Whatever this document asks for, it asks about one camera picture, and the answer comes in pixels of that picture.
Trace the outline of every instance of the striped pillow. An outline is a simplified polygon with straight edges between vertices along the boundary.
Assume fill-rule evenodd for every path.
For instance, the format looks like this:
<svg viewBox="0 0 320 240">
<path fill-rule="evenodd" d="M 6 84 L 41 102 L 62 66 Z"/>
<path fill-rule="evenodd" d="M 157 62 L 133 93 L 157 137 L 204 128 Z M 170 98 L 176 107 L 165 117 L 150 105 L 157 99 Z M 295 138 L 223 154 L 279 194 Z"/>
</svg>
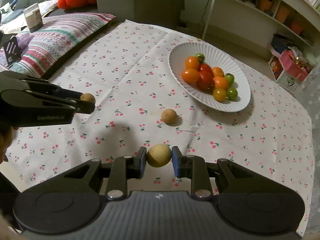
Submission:
<svg viewBox="0 0 320 240">
<path fill-rule="evenodd" d="M 44 18 L 44 26 L 32 34 L 34 37 L 27 52 L 9 69 L 47 79 L 69 58 L 64 55 L 70 51 L 76 53 L 88 42 L 86 38 L 92 38 L 94 33 L 114 18 L 103 13 L 75 13 Z M 25 28 L 17 36 L 22 33 L 29 33 L 29 29 Z M 46 75 L 52 67 L 55 70 L 49 71 L 50 76 Z"/>
</svg>

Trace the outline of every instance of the red cherry tomato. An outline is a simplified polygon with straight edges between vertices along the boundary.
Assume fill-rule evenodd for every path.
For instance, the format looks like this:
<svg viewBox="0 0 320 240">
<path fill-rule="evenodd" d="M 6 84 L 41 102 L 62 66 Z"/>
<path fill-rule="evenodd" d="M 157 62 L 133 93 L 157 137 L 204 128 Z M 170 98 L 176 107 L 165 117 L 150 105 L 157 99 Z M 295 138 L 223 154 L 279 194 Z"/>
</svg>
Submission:
<svg viewBox="0 0 320 240">
<path fill-rule="evenodd" d="M 186 68 L 193 68 L 195 70 L 198 70 L 199 60 L 196 57 L 187 57 Z"/>
<path fill-rule="evenodd" d="M 196 83 L 197 88 L 207 90 L 213 84 L 212 76 L 207 71 L 200 71 L 199 74 L 200 78 Z"/>
<path fill-rule="evenodd" d="M 208 72 L 212 77 L 213 76 L 213 72 L 212 72 L 212 69 L 210 68 L 210 66 L 208 64 L 200 64 L 199 65 L 199 68 L 198 68 L 198 71 L 206 71 Z"/>
<path fill-rule="evenodd" d="M 186 68 L 182 71 L 181 77 L 188 84 L 196 83 L 200 78 L 200 73 L 194 68 Z"/>
</svg>

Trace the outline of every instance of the orange cherry tomato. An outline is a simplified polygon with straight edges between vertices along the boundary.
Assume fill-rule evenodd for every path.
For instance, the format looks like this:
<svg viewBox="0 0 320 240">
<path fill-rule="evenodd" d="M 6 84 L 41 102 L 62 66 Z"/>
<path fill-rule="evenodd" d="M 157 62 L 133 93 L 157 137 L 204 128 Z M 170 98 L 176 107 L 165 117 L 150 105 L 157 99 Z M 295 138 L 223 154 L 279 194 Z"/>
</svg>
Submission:
<svg viewBox="0 0 320 240">
<path fill-rule="evenodd" d="M 213 84 L 212 76 L 207 71 L 200 71 L 200 78 L 196 83 L 197 88 L 207 90 Z"/>
<path fill-rule="evenodd" d="M 196 83 L 199 80 L 200 74 L 194 68 L 186 68 L 182 71 L 181 77 L 186 83 L 191 84 Z"/>
<path fill-rule="evenodd" d="M 207 71 L 212 77 L 214 77 L 212 69 L 208 64 L 200 64 L 198 71 Z"/>
<path fill-rule="evenodd" d="M 214 77 L 214 87 L 226 90 L 229 87 L 228 81 L 224 77 Z"/>
<path fill-rule="evenodd" d="M 212 72 L 215 77 L 224 77 L 224 72 L 219 67 L 213 67 Z"/>
<path fill-rule="evenodd" d="M 199 60 L 196 57 L 187 57 L 186 68 L 193 68 L 195 70 L 198 70 Z"/>
<path fill-rule="evenodd" d="M 215 88 L 212 92 L 212 95 L 215 100 L 221 102 L 226 99 L 227 93 L 224 89 L 222 88 Z"/>
</svg>

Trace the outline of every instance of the cherry print tablecloth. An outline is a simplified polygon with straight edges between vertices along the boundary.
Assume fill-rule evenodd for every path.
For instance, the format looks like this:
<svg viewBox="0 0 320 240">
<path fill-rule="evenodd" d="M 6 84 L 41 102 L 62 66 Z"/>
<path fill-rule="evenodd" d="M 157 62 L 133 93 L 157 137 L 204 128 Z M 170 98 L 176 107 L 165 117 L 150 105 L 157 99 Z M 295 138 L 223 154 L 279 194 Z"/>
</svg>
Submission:
<svg viewBox="0 0 320 240">
<path fill-rule="evenodd" d="M 191 98 L 170 74 L 168 56 L 183 42 L 203 42 L 177 32 L 126 21 L 72 57 L 52 82 L 92 93 L 91 115 L 77 114 L 71 125 L 20 128 L 7 156 L 29 186 L 91 158 L 111 163 L 135 155 L 140 146 L 178 146 L 207 162 L 228 158 L 296 190 L 308 221 L 314 173 L 311 121 L 288 92 L 251 67 L 235 62 L 250 82 L 252 99 L 239 113 L 222 113 Z M 160 120 L 164 109 L 181 117 L 172 127 Z M 214 180 L 212 186 L 218 194 Z M 146 166 L 142 180 L 128 189 L 189 190 L 172 164 Z"/>
</svg>

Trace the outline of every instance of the blue gripper pad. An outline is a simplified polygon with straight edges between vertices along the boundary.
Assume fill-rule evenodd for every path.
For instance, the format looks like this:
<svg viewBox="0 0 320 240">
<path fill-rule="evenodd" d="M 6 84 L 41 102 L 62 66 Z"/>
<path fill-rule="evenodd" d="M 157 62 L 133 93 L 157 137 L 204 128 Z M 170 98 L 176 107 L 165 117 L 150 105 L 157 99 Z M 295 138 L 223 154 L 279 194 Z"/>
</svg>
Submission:
<svg viewBox="0 0 320 240">
<path fill-rule="evenodd" d="M 174 175 L 179 178 L 180 177 L 180 167 L 179 167 L 179 159 L 177 152 L 179 149 L 177 147 L 172 147 L 171 153 L 172 153 L 172 166 L 174 170 Z"/>
<path fill-rule="evenodd" d="M 139 165 L 140 179 L 143 178 L 144 170 L 146 168 L 146 163 L 147 163 L 147 149 L 144 147 L 143 152 L 141 154 L 140 165 Z"/>
</svg>

